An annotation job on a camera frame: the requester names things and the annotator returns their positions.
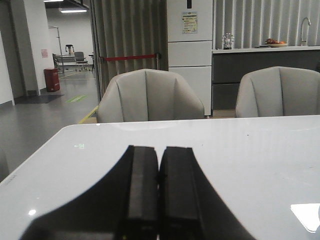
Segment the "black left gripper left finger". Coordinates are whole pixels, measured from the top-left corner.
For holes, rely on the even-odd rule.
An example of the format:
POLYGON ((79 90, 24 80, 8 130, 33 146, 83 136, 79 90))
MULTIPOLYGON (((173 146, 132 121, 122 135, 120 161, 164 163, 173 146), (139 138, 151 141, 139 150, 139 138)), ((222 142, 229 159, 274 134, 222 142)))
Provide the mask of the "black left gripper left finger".
POLYGON ((23 240, 155 240, 158 159, 152 147, 127 147, 111 170, 66 204, 37 217, 23 240))

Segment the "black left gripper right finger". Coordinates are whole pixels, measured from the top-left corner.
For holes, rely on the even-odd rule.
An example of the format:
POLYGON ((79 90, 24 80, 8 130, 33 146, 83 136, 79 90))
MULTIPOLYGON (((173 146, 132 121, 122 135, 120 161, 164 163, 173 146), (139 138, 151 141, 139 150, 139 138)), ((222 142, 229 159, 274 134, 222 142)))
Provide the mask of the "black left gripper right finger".
POLYGON ((160 239, 254 239, 213 188, 192 148, 167 147, 159 174, 160 239))

